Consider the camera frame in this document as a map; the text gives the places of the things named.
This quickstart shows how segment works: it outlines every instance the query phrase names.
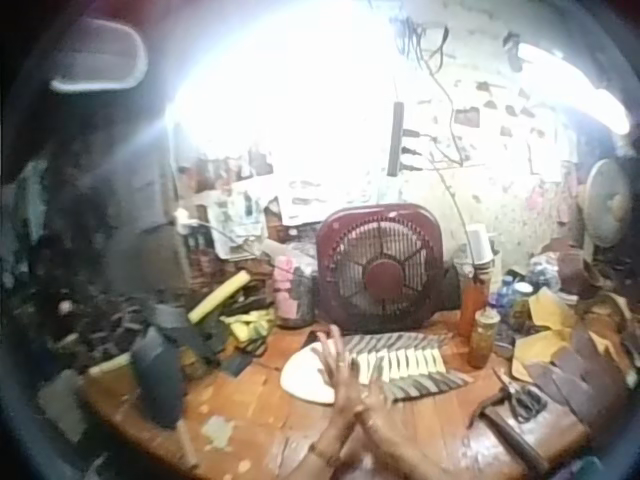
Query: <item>red box fan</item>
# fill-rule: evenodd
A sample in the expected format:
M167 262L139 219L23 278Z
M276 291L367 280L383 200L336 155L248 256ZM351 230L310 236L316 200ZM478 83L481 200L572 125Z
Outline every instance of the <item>red box fan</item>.
M346 332L420 327L440 300L442 232L412 204L339 210L317 236L319 307Z

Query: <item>water bottle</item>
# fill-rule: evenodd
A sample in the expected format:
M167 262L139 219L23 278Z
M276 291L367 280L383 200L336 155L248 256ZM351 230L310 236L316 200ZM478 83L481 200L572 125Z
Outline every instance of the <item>water bottle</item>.
M513 303L513 277L506 275L502 278L502 285L496 294L496 307L502 320L509 317Z

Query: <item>fan grille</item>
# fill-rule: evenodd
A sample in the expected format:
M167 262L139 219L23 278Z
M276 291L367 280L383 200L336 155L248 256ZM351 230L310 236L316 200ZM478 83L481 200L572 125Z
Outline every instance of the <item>fan grille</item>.
M385 263L400 272L395 294L376 298L367 272ZM329 266L343 308L350 314L406 316L431 299L434 273L439 263L427 238L411 222L381 216L352 225L334 245Z

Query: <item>wooden workbench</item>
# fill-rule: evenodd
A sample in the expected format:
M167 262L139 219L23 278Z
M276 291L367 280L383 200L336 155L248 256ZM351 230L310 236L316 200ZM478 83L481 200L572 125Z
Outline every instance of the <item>wooden workbench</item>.
M429 323L428 332L451 329L456 312L443 312ZM269 338L264 357L238 378L213 373L192 383L185 399L185 420L200 465L184 470L176 434L145 419L136 401L137 386L130 368L123 367L99 377L87 376L82 394L91 409L139 449L185 476L201 479L260 479L285 475L305 454L327 423L331 408L297 400L280 388L280 369L298 351L310 329L276 330ZM454 338L443 350L445 364L474 378L474 383L448 393L393 406L409 435L427 455L446 468L454 478L520 478L524 468L496 440L491 431L476 422L467 423L478 402L496 393L499 383L490 368L473 371L466 365L467 347ZM506 367L493 357L489 366ZM512 421L506 406L500 407L510 423L523 433L547 458L558 462L569 452L558 452L558 443L575 448L586 442L586 432L568 410L550 402L533 422L523 426ZM209 445L202 426L219 415L234 422L225 449ZM343 479L395 478L376 465L362 432L357 430L347 444L347 464L337 473Z

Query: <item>person's hand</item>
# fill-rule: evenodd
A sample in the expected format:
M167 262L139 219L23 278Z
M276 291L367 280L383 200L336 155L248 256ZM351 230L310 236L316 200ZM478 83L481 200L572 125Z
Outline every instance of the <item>person's hand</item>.
M362 403L356 417L378 453L394 458L411 442L391 414L391 402L384 391L381 367L381 362L374 365L369 388L362 395Z
M330 424L349 429L355 425L356 411L361 409L360 384L358 383L358 362L350 361L344 349L344 342L340 329L335 325L329 327L333 348L327 336L319 332L318 338L322 344L322 351L315 353L320 358L325 381L335 391L335 401Z

